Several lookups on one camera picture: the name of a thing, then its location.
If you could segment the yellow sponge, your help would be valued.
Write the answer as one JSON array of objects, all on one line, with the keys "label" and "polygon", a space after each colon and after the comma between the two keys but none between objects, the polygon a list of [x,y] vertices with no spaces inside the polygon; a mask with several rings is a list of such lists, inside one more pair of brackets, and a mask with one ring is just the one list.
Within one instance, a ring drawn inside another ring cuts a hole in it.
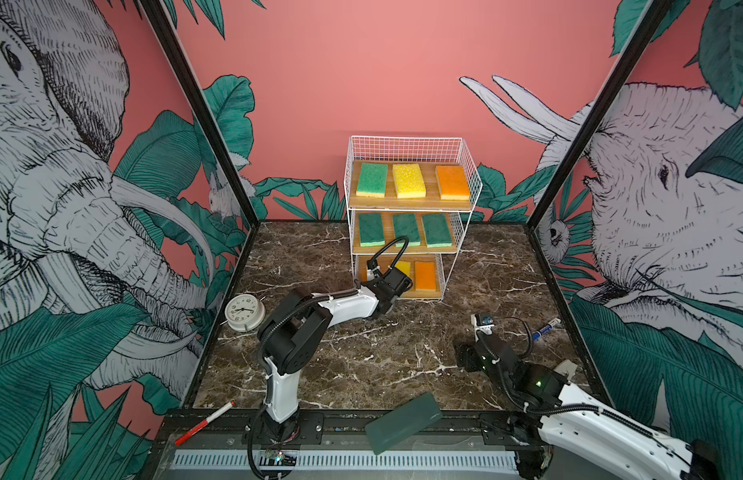
[{"label": "yellow sponge", "polygon": [[405,276],[411,276],[411,263],[409,263],[409,261],[399,260],[397,264],[395,264],[395,268],[405,274]]},{"label": "yellow sponge", "polygon": [[427,187],[417,163],[393,164],[395,194],[399,199],[417,199],[427,196]]}]

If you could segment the orange sponge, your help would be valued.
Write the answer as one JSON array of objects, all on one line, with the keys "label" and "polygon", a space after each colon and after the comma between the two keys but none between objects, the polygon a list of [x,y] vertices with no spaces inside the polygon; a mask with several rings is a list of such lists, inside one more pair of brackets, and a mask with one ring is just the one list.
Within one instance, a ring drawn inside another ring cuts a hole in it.
[{"label": "orange sponge", "polygon": [[437,292],[439,276],[435,262],[415,262],[415,290],[417,292]]},{"label": "orange sponge", "polygon": [[359,280],[361,282],[366,282],[368,280],[368,270],[365,262],[362,262],[359,265]]},{"label": "orange sponge", "polygon": [[439,198],[443,201],[469,201],[471,188],[465,171],[459,165],[439,165],[435,168]]}]

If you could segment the dark green sponge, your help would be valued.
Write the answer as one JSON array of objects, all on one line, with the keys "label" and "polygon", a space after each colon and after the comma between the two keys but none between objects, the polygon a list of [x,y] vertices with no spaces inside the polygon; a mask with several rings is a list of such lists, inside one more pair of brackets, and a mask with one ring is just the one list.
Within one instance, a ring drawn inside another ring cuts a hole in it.
[{"label": "dark green sponge", "polygon": [[450,248],[453,246],[453,235],[449,230],[449,220],[443,213],[423,214],[423,231],[427,248]]},{"label": "dark green sponge", "polygon": [[377,247],[385,245],[385,229],[381,213],[361,213],[358,216],[360,245]]},{"label": "dark green sponge", "polygon": [[421,245],[419,224],[417,224],[417,216],[413,213],[393,214],[393,233],[395,233],[395,238],[407,237],[409,247]]}]

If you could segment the bright green sponge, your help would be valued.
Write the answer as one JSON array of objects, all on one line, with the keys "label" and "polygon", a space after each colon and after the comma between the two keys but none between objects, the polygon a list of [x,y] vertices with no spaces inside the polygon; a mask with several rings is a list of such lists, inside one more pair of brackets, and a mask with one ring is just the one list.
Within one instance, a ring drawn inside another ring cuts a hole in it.
[{"label": "bright green sponge", "polygon": [[384,198],[387,191],[387,168],[385,163],[364,162],[361,165],[356,195],[363,198]]}]

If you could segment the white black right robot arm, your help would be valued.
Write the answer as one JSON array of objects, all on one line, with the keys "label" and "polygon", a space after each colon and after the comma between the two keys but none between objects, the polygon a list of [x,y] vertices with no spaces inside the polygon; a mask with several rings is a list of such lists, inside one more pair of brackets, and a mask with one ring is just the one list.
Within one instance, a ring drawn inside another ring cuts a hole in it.
[{"label": "white black right robot arm", "polygon": [[533,447],[515,460],[521,477],[541,478],[555,448],[563,448],[621,479],[719,478],[713,446],[684,442],[607,406],[573,383],[577,365],[569,360],[555,368],[531,362],[533,331],[525,332],[527,349],[517,353],[493,331],[493,317],[469,320],[473,339],[455,344],[457,365],[485,373],[513,405],[495,429]]}]

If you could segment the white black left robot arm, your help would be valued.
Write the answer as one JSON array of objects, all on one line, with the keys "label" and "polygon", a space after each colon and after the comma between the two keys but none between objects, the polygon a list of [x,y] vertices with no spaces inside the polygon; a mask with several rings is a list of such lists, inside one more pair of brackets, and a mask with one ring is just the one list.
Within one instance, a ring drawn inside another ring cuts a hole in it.
[{"label": "white black left robot arm", "polygon": [[271,422],[287,423],[299,410],[299,382],[328,329],[348,321],[385,315],[413,279],[397,266],[386,272],[370,263],[371,278],[356,287],[332,293],[293,289],[258,331],[258,360],[265,369],[265,412]]}]

